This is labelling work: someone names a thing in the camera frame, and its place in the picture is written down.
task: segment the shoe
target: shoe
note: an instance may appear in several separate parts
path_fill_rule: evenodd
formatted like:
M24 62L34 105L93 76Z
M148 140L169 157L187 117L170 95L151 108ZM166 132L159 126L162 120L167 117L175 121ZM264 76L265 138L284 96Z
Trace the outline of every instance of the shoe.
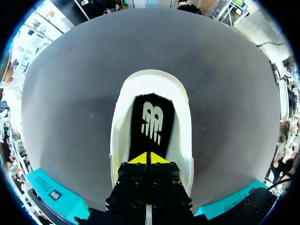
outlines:
M180 180L190 196L194 160L188 95L176 77L160 70L136 72L123 83L112 119L113 186L121 163L144 152L176 162Z

